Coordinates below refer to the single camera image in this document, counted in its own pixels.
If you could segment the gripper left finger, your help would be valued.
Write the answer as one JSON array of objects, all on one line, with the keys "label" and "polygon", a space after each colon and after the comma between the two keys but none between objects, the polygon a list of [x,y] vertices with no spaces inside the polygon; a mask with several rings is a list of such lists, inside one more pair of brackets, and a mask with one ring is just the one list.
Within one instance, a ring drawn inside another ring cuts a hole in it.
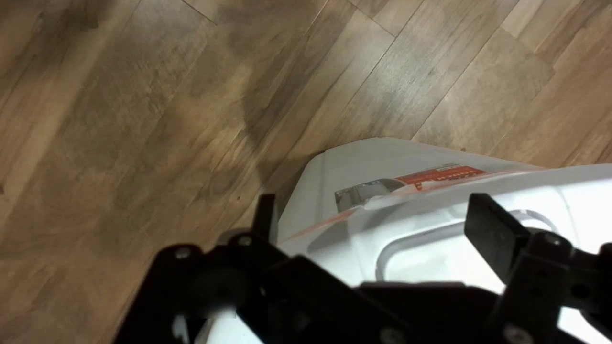
[{"label": "gripper left finger", "polygon": [[407,344],[411,326],[266,235],[275,196],[260,196],[249,231],[205,253],[168,246],[153,259],[114,344],[195,344],[216,312],[237,316],[263,344]]}]

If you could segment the white plastic bin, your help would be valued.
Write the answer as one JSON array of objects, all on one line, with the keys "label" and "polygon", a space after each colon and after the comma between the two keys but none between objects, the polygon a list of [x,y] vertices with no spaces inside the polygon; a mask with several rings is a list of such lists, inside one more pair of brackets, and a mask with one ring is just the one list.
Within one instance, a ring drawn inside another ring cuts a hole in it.
[{"label": "white plastic bin", "polygon": [[367,189],[367,183],[390,182],[394,184],[393,190],[410,189],[416,193],[430,182],[474,178],[496,172],[548,169],[560,168],[543,168],[401,139],[365,139],[313,157],[287,204],[295,192],[307,197],[318,194],[323,201],[315,211],[319,217],[334,210],[344,212],[383,194],[381,189]]}]

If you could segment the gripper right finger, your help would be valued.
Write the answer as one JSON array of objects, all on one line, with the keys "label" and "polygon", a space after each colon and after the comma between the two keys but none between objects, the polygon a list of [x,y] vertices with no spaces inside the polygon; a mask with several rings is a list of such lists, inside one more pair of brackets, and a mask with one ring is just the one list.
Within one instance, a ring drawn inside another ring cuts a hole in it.
[{"label": "gripper right finger", "polygon": [[557,233],[526,228],[486,193],[470,194],[464,233],[505,284],[483,340],[586,344],[558,327],[568,307],[612,342],[612,242],[584,252]]}]

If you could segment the white bin lid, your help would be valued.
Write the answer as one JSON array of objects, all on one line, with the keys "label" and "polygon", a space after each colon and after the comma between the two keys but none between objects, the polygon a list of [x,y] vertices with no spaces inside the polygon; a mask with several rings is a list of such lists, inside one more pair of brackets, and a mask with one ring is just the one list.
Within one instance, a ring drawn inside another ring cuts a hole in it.
[{"label": "white bin lid", "polygon": [[587,252],[612,242],[612,164],[480,174],[426,183],[416,193],[393,185],[367,183],[383,194],[319,217],[320,196],[295,192],[271,242],[350,287],[464,282],[494,292],[502,281],[463,233],[470,194],[489,194],[524,227],[551,231]]}]

